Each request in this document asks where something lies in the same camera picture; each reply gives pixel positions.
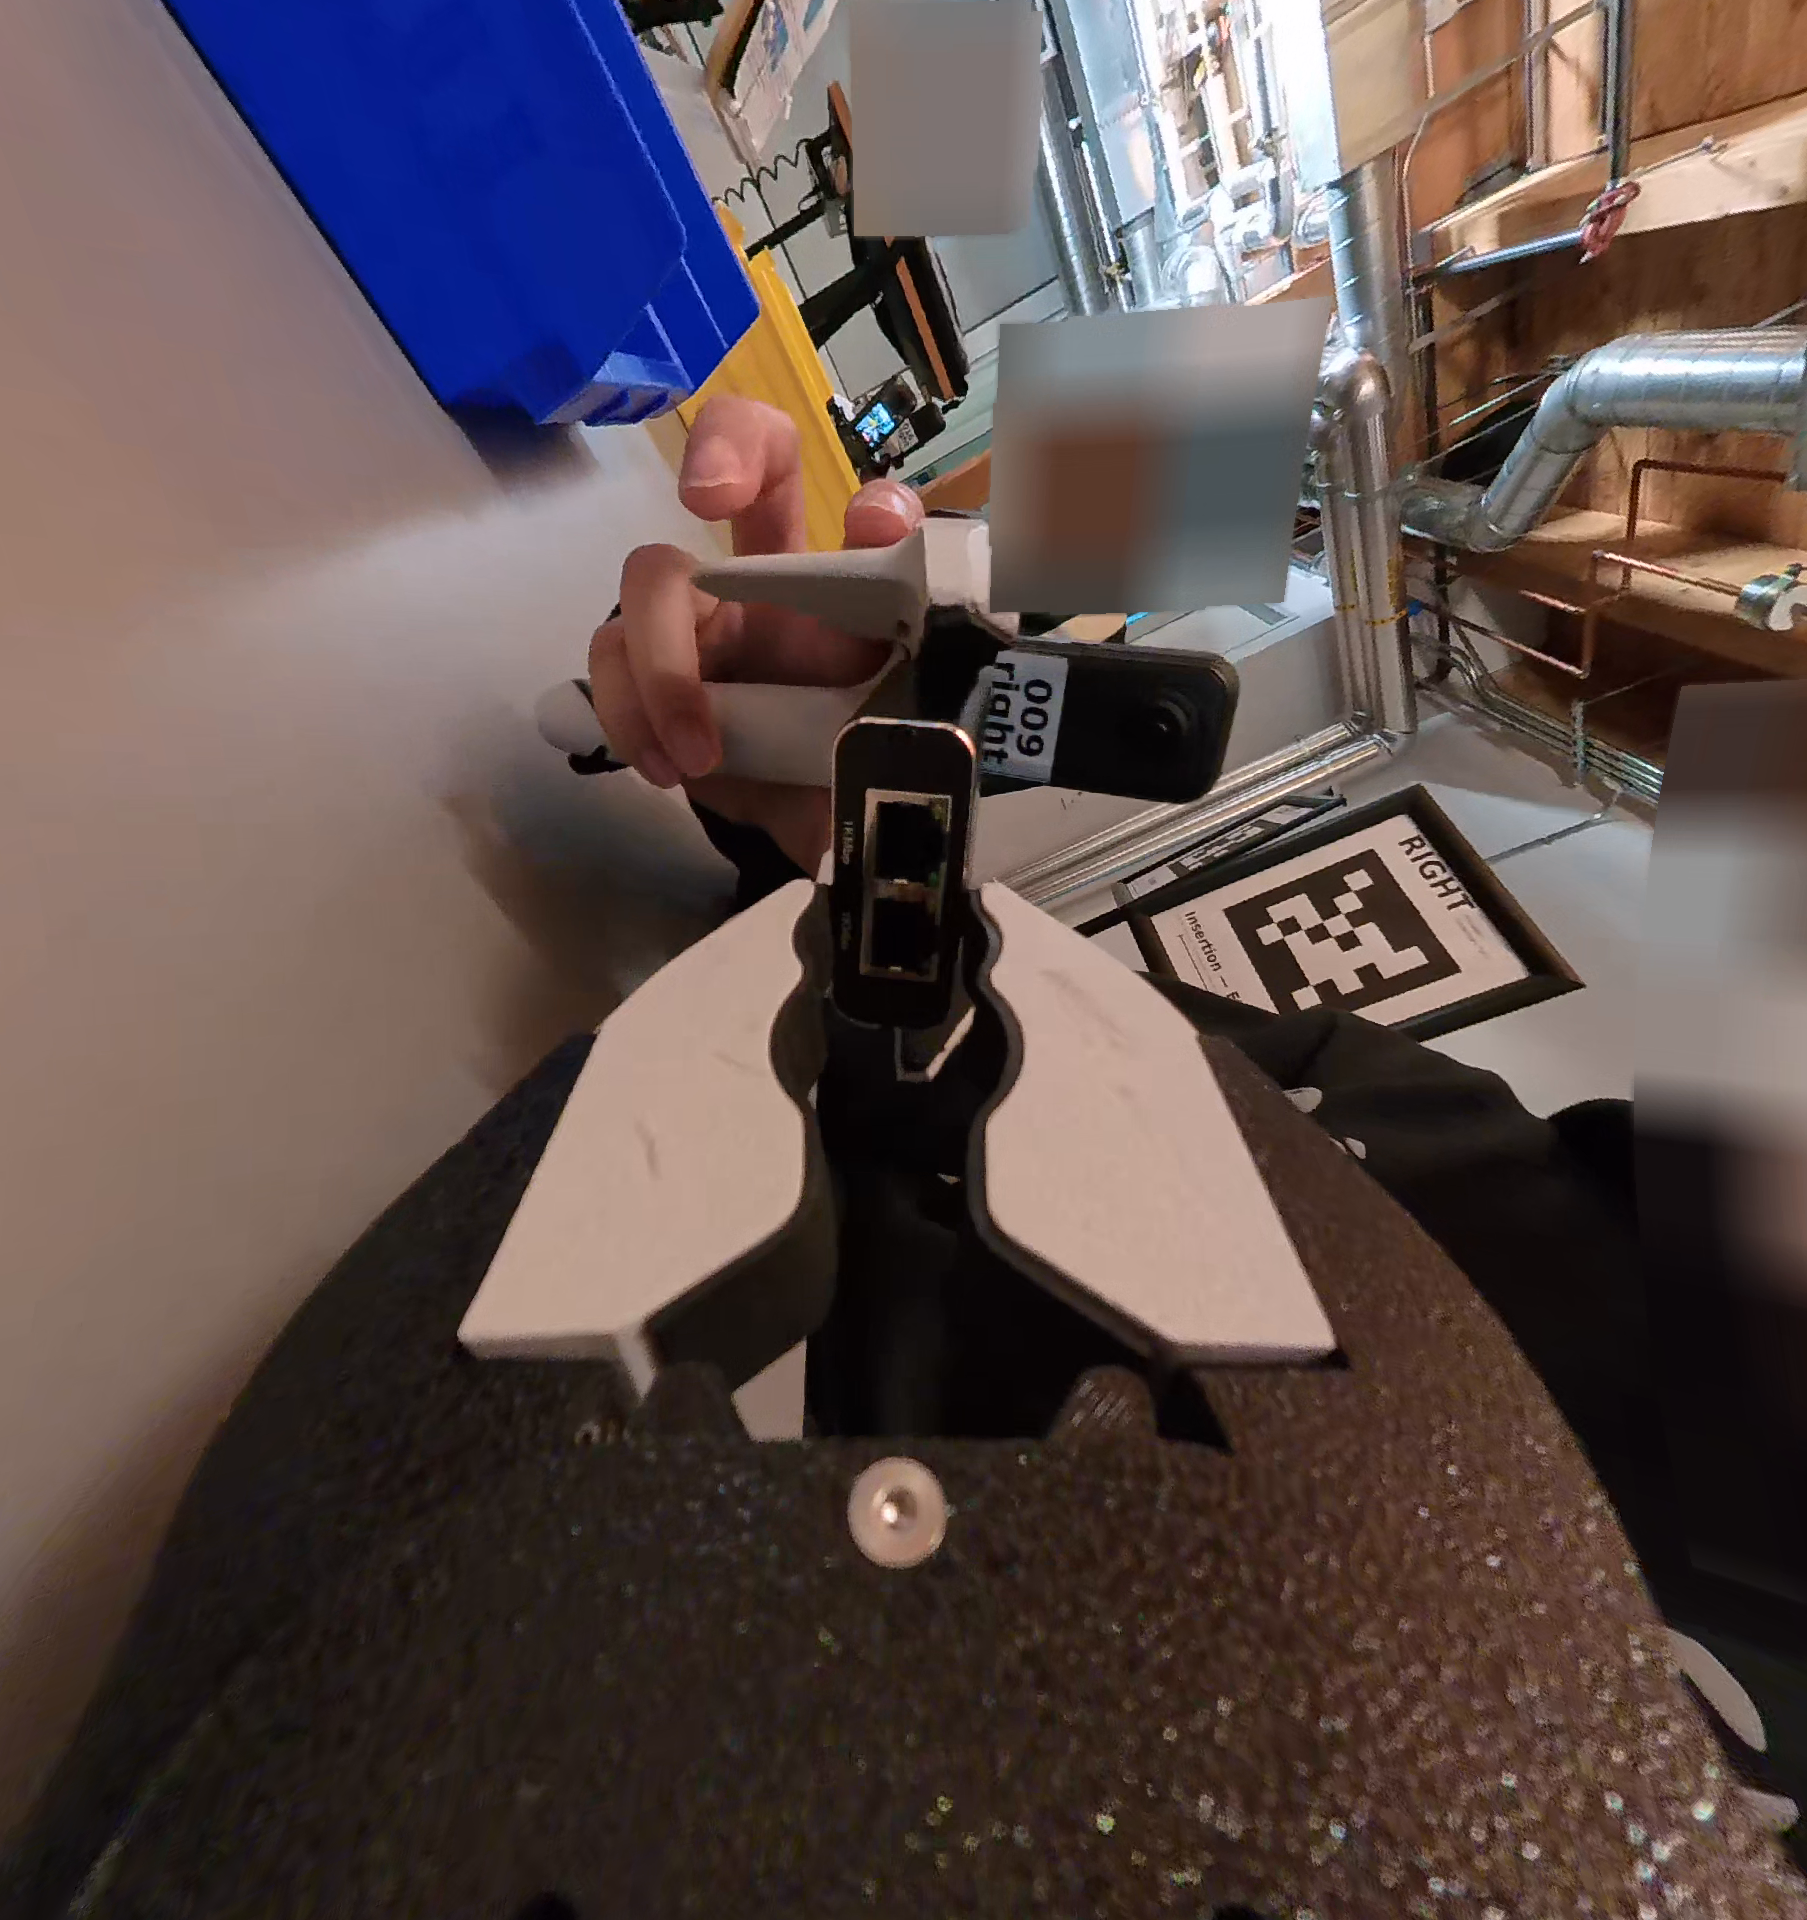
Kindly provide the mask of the stacked yellow bins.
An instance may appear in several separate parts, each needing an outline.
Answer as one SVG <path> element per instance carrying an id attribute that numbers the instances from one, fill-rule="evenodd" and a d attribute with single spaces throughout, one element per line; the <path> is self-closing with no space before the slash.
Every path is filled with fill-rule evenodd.
<path id="1" fill-rule="evenodd" d="M 816 343 L 800 323 L 800 307 L 769 252 L 746 254 L 741 220 L 718 203 L 718 220 L 746 269 L 762 315 L 729 347 L 704 387 L 666 416 L 644 422 L 644 432 L 661 451 L 666 466 L 675 470 L 691 420 L 713 398 L 733 394 L 758 399 L 787 413 L 800 438 L 802 525 L 812 552 L 835 552 L 844 543 L 844 507 L 858 489 L 851 460 L 844 451 L 835 416 L 834 377 L 826 372 Z"/>

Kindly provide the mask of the person's right hand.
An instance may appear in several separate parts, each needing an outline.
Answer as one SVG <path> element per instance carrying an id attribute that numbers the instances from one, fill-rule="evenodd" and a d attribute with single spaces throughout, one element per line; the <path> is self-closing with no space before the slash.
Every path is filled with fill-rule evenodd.
<path id="1" fill-rule="evenodd" d="M 678 503 L 726 523 L 735 558 L 808 549 L 794 420 L 758 399 L 720 394 L 688 425 Z M 888 661 L 878 639 L 840 634 L 809 613 L 726 604 L 693 585 L 696 563 L 644 543 L 621 568 L 618 609 L 590 638 L 589 683 L 612 755 L 656 786 L 737 822 L 766 826 L 772 803 L 826 812 L 821 790 L 720 772 L 715 683 L 865 683 Z"/>

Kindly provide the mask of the blue plastic bin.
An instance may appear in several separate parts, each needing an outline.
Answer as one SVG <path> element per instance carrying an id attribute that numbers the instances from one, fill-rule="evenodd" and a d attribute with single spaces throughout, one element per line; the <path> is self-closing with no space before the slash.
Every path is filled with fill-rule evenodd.
<path id="1" fill-rule="evenodd" d="M 758 323 L 621 4 L 167 12 L 443 408 L 644 422 Z"/>

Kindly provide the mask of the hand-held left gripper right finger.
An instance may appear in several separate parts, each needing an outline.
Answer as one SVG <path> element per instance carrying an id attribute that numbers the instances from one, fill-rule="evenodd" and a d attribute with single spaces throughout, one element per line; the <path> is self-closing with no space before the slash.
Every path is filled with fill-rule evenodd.
<path id="1" fill-rule="evenodd" d="M 1189 1021 L 1007 885 L 975 910 L 1007 1036 L 972 1129 L 985 1243 L 1170 1368 L 1323 1359 L 1328 1316 Z"/>

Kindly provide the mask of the person's right forearm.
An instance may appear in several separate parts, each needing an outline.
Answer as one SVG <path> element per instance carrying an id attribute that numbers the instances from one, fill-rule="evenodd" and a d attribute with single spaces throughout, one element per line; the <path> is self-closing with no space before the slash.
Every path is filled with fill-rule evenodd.
<path id="1" fill-rule="evenodd" d="M 733 914 L 816 880 L 831 852 L 834 803 L 829 786 L 701 777 L 683 794 L 704 836 L 737 875 Z"/>

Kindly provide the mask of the black network splitter box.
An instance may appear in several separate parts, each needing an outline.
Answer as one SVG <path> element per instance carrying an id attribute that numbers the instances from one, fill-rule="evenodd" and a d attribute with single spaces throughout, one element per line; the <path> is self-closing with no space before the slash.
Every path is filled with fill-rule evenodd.
<path id="1" fill-rule="evenodd" d="M 865 714 L 834 754 L 831 998 L 927 1031 L 950 1018 L 967 910 L 977 755 L 958 725 Z"/>

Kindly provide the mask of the framed marker sign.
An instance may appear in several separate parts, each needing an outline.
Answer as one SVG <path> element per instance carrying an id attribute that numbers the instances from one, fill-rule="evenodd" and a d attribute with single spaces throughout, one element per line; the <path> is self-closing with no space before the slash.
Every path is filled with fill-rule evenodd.
<path id="1" fill-rule="evenodd" d="M 1438 1039 L 1581 987 L 1443 805 L 1410 785 L 1120 903 L 1140 964 L 1273 1014 Z"/>

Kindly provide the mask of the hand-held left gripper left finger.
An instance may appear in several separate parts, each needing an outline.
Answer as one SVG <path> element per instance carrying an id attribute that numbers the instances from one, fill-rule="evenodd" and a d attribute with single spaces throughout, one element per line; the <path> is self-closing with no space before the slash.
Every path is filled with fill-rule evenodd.
<path id="1" fill-rule="evenodd" d="M 634 1395 L 704 1365 L 737 1390 L 821 1325 L 826 906 L 787 883 L 600 1021 L 462 1316 L 469 1355 L 603 1359 Z"/>

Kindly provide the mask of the silver elbow duct pipe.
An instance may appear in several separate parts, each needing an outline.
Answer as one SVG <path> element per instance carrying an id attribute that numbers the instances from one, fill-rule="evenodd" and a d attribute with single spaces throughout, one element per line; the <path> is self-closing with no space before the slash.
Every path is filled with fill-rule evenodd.
<path id="1" fill-rule="evenodd" d="M 1416 540 L 1501 552 L 1540 523 L 1614 429 L 1781 435 L 1785 483 L 1807 493 L 1807 328 L 1633 332 L 1589 347 L 1549 385 L 1488 484 L 1423 478 L 1403 484 L 1399 523 Z"/>

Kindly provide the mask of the person's black hoodie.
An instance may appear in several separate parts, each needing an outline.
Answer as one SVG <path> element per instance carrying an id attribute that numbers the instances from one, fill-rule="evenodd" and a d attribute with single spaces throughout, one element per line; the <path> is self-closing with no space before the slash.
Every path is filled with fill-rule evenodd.
<path id="1" fill-rule="evenodd" d="M 1528 1111 L 1491 1071 L 1361 1016 L 1277 1016 L 1155 983 L 1198 1031 L 1237 1045 L 1362 1163 L 1512 1332 L 1588 1454 L 1663 1616 L 1759 1710 L 1734 1749 L 1748 1787 L 1798 1807 L 1807 1869 L 1807 1612 L 1708 1577 L 1683 1545 L 1648 1381 L 1628 1103 Z"/>

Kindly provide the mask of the vertical silver duct pipe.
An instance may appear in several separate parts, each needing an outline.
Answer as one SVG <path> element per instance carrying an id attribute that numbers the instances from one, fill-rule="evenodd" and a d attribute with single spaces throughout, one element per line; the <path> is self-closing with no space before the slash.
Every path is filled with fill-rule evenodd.
<path id="1" fill-rule="evenodd" d="M 1395 475 L 1413 387 L 1399 160 L 1385 150 L 1323 191 L 1335 318 L 1312 420 L 1343 685 L 1352 720 L 1390 751 L 1416 733 Z"/>

